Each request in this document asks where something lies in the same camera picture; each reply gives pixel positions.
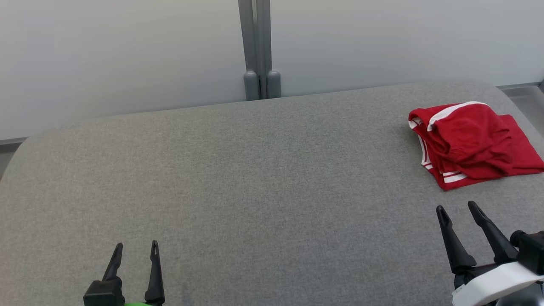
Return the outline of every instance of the white wall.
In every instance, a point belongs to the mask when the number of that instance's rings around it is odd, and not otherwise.
[[[272,0],[282,95],[470,78],[544,78],[542,0]]]
[[[245,100],[236,0],[0,0],[0,139]]]

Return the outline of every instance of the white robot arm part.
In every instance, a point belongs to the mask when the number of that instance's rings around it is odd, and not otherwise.
[[[544,305],[544,231],[531,235],[516,231],[508,240],[475,202],[469,201],[468,207],[495,253],[494,264],[476,267],[445,209],[438,206],[436,213],[455,274],[453,305]]]

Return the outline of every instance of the white stripe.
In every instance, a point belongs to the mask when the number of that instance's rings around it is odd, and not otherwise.
[[[466,178],[467,176],[463,173],[461,174],[458,174],[458,175],[454,175],[454,176],[448,176],[447,178],[444,178],[444,183],[453,183],[453,182],[457,182],[457,181],[460,181],[464,178]]]
[[[423,123],[423,121],[421,121],[420,117],[414,117],[412,120],[408,120],[408,125],[412,130],[421,123]]]
[[[408,125],[413,130],[417,126],[417,123],[415,123],[413,120],[409,120]]]
[[[442,174],[442,176],[448,176],[448,175],[457,174],[457,173],[461,173],[461,172],[453,171],[453,172],[446,172],[446,173],[441,173],[441,174]]]
[[[423,140],[418,135],[417,138],[419,138],[419,144],[421,145],[421,152],[423,153],[423,157],[421,157],[421,165],[425,165],[425,146],[423,145]]]
[[[425,155],[427,156],[425,163],[430,163],[431,157],[429,156],[429,147],[427,146],[427,142],[423,141],[423,144],[425,145]]]
[[[435,122],[437,122],[440,119],[446,118],[452,112],[454,112],[456,109],[459,109],[459,108],[461,108],[463,106],[467,106],[467,105],[473,105],[473,104],[487,105],[487,104],[482,103],[482,102],[470,101],[470,102],[465,102],[465,103],[462,103],[462,104],[457,104],[457,105],[454,105],[454,106],[446,107],[445,109],[439,111],[438,113],[436,113],[434,116],[431,117],[431,120],[429,120],[429,125],[427,126],[427,131],[428,132],[432,131],[432,127],[434,126]]]

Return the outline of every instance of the gray floor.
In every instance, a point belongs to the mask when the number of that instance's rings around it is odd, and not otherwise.
[[[536,86],[505,89],[503,92],[529,119],[540,135],[544,136],[544,93]]]
[[[2,174],[4,174],[5,168],[8,166],[11,157],[18,147],[18,143],[0,145],[0,180],[2,179]]]
[[[544,136],[544,93],[536,86],[504,89],[503,92]],[[0,145],[0,180],[19,144]]]

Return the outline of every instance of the gray fabric surface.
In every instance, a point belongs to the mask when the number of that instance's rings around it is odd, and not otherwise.
[[[443,192],[409,111],[466,101],[512,114],[477,82],[396,85],[99,118],[27,139],[0,182],[0,301],[82,304],[117,242],[127,301],[158,240],[166,305],[450,305],[435,215],[478,263],[475,200],[510,235],[542,230],[543,175]]]

